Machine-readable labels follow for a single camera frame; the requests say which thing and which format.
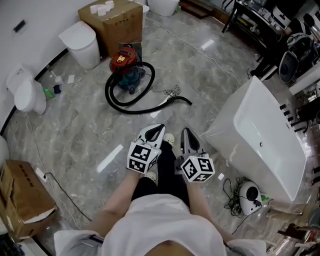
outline tiled floor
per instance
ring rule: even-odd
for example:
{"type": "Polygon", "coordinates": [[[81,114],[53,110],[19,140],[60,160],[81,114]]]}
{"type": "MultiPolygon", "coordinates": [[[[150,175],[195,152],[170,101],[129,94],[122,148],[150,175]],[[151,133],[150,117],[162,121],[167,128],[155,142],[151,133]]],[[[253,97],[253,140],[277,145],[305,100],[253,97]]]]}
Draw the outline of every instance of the tiled floor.
{"type": "MultiPolygon", "coordinates": [[[[208,40],[213,40],[213,44],[201,52],[215,58],[223,69],[237,77],[241,83],[248,80],[246,70],[257,65],[255,50],[229,31],[222,34],[223,25],[213,18],[200,20],[185,12],[172,17],[149,14],[148,18],[166,26],[180,39],[197,48],[208,40]]],[[[240,86],[213,60],[200,55],[194,48],[149,20],[143,31],[142,49],[143,60],[155,68],[154,86],[157,89],[169,89],[179,85],[181,95],[190,99],[192,106],[177,101],[173,106],[163,109],[155,118],[149,114],[121,114],[111,108],[105,98],[105,83],[111,74],[109,59],[102,61],[94,69],[85,70],[66,54],[53,66],[53,70],[57,75],[62,75],[64,81],[67,81],[69,75],[75,75],[74,83],[64,84],[61,87],[62,93],[48,100],[47,110],[41,116],[16,111],[5,131],[4,137],[8,141],[11,157],[29,161],[34,169],[43,169],[41,159],[45,171],[55,175],[75,203],[90,217],[102,207],[125,176],[129,145],[141,128],[163,123],[166,131],[174,134],[178,141],[181,130],[188,126],[204,141],[205,131],[227,98],[240,86]],[[123,145],[123,150],[101,173],[97,173],[97,165],[118,145],[123,145]]],[[[54,78],[48,72],[40,82],[45,88],[54,86],[54,78]]],[[[278,81],[277,76],[266,81],[265,85],[280,104],[285,103],[291,109],[296,107],[295,99],[287,86],[278,81]]],[[[118,90],[116,93],[122,99],[129,100],[131,97],[127,92],[118,90]]],[[[150,91],[130,109],[151,108],[159,105],[165,98],[161,92],[150,91]]],[[[306,147],[312,145],[311,149],[314,150],[313,137],[310,135],[312,134],[308,133],[303,142],[306,147]]],[[[206,148],[210,154],[215,153],[208,144],[206,148]]],[[[178,155],[179,143],[174,146],[174,152],[178,155]]],[[[307,162],[306,173],[310,173],[312,167],[318,165],[317,157],[312,154],[310,153],[307,162]]],[[[223,173],[231,179],[233,185],[236,184],[236,177],[240,173],[234,167],[228,166],[221,156],[214,164],[217,174],[223,173]]],[[[217,179],[217,174],[203,185],[203,191],[215,221],[232,233],[242,219],[231,216],[230,211],[224,209],[228,198],[222,191],[223,180],[217,179]]],[[[55,192],[49,181],[44,185],[56,200],[59,217],[38,238],[53,253],[55,231],[77,229],[76,224],[84,227],[87,220],[55,183],[55,192]]],[[[308,200],[309,186],[310,177],[306,176],[301,184],[298,202],[308,200]]],[[[266,218],[266,211],[265,207],[259,214],[251,215],[235,236],[265,239],[272,243],[281,241],[281,236],[276,233],[283,223],[266,218]]]]}

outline box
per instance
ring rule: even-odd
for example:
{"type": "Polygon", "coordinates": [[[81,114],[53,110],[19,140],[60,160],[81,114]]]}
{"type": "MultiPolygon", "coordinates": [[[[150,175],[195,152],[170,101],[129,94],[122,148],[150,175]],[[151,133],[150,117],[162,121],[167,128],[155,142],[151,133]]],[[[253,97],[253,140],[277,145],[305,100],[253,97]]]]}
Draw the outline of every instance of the box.
{"type": "Polygon", "coordinates": [[[96,33],[101,55],[112,57],[118,52],[119,43],[142,41],[143,6],[127,0],[113,0],[114,8],[106,15],[90,13],[90,6],[104,4],[98,0],[78,10],[80,19],[96,33]]]}
{"type": "Polygon", "coordinates": [[[206,182],[215,173],[211,158],[191,155],[181,165],[181,169],[189,182],[206,182]]]}
{"type": "Polygon", "coordinates": [[[148,147],[148,145],[131,142],[126,167],[138,173],[147,174],[157,163],[160,154],[161,150],[158,148],[151,148],[150,146],[148,147]]]}
{"type": "Polygon", "coordinates": [[[47,228],[57,215],[55,201],[31,165],[6,160],[0,173],[0,216],[15,242],[47,228]]]}

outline vacuum cleaner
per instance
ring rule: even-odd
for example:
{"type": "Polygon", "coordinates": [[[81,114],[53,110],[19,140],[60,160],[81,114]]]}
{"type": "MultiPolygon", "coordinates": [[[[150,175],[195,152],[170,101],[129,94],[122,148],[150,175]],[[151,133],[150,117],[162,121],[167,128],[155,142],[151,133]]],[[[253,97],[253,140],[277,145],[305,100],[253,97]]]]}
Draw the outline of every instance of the vacuum cleaner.
{"type": "Polygon", "coordinates": [[[141,61],[141,58],[138,56],[136,50],[133,47],[127,45],[122,47],[112,57],[110,61],[110,69],[113,73],[105,83],[105,98],[112,108],[121,113],[133,115],[151,113],[163,109],[171,102],[176,100],[182,100],[189,105],[192,105],[192,102],[185,97],[173,96],[170,97],[165,103],[150,109],[123,109],[121,107],[131,106],[137,103],[143,96],[146,95],[146,93],[152,86],[152,83],[154,82],[156,72],[151,64],[141,61]],[[129,102],[118,101],[114,95],[115,86],[119,86],[121,89],[128,91],[131,95],[133,95],[140,84],[141,78],[143,78],[146,74],[146,71],[143,67],[147,67],[151,71],[151,78],[146,88],[136,98],[129,102]]]}

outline toilet paper roll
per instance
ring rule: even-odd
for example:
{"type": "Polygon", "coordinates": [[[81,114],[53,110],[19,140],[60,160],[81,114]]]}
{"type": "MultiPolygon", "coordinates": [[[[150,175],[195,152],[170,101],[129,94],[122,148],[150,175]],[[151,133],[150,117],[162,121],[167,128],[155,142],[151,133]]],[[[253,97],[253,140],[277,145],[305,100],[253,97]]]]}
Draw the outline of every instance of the toilet paper roll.
{"type": "Polygon", "coordinates": [[[106,9],[106,6],[100,6],[98,7],[98,16],[103,16],[103,15],[106,15],[107,13],[107,9],[106,9]]]}
{"type": "Polygon", "coordinates": [[[112,8],[115,7],[115,3],[114,3],[114,1],[112,1],[112,0],[106,1],[106,2],[105,2],[105,5],[106,5],[106,6],[110,6],[110,9],[112,9],[112,8]]]}
{"type": "Polygon", "coordinates": [[[106,12],[109,12],[111,9],[112,9],[112,7],[109,4],[105,5],[105,11],[106,12]]]}
{"type": "Polygon", "coordinates": [[[98,11],[98,7],[96,5],[90,6],[90,13],[91,14],[96,14],[98,11]]]}

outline toilet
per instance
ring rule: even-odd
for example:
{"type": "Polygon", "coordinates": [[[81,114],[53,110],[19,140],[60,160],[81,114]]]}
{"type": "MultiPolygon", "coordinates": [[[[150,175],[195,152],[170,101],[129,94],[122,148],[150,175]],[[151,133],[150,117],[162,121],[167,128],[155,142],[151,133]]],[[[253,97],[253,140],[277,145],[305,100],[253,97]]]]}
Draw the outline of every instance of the toilet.
{"type": "Polygon", "coordinates": [[[23,65],[16,66],[6,80],[7,89],[14,96],[16,108],[22,112],[43,114],[47,107],[46,95],[41,83],[23,65]]]}
{"type": "Polygon", "coordinates": [[[67,28],[59,35],[69,53],[84,69],[93,69],[100,63],[96,32],[83,21],[67,28]]]}

